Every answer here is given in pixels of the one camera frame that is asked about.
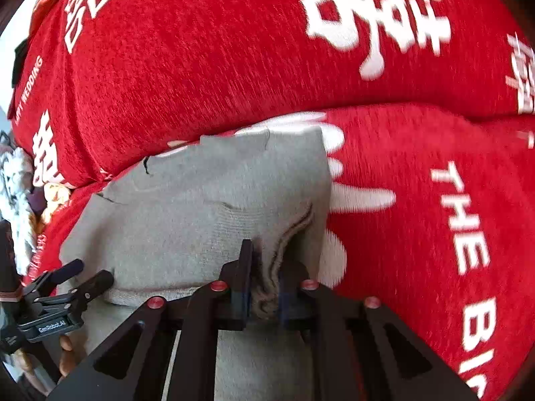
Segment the person's left hand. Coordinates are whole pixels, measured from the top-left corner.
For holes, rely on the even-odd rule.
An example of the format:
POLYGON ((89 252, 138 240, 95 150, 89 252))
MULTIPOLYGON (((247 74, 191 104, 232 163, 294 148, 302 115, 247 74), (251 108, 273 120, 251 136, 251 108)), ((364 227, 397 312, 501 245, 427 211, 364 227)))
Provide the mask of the person's left hand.
POLYGON ((66 378, 83 359, 83 349, 75 345, 68 335, 59 337, 61 356, 59 370, 63 378, 66 378))

